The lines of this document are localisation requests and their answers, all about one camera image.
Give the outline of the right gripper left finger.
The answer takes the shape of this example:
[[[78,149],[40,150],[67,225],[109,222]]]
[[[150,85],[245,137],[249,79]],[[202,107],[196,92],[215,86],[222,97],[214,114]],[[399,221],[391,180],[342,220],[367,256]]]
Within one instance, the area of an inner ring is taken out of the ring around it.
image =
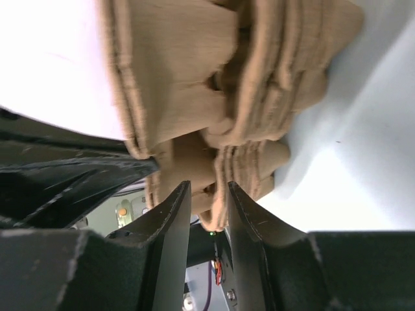
[[[191,216],[184,181],[107,237],[73,229],[1,231],[2,310],[180,310]]]

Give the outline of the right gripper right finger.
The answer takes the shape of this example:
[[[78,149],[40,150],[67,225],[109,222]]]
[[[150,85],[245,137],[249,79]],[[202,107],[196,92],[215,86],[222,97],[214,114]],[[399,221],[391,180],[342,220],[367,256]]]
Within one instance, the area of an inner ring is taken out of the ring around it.
[[[413,310],[412,231],[305,233],[231,182],[227,193],[239,310]]]

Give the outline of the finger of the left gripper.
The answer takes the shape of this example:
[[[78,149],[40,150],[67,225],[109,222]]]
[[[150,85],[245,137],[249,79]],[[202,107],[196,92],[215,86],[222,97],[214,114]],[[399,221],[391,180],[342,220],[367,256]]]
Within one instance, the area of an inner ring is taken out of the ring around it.
[[[65,228],[158,170],[121,142],[1,132],[1,228]]]

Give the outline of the brown pulp cup carrier stack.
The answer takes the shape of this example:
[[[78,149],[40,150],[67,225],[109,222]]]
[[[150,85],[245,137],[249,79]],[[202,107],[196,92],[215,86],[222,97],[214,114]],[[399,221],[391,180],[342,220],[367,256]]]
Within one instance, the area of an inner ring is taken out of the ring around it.
[[[358,35],[352,1],[96,1],[123,140],[160,169],[149,208],[183,180],[208,231],[228,224],[226,186],[254,200],[290,158],[281,142],[327,91],[327,68]]]

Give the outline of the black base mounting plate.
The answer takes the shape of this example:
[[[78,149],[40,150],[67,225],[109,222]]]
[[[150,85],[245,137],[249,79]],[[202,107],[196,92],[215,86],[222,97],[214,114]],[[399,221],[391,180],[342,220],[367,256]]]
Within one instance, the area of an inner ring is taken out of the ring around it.
[[[231,249],[225,231],[190,228],[183,310],[237,310]]]

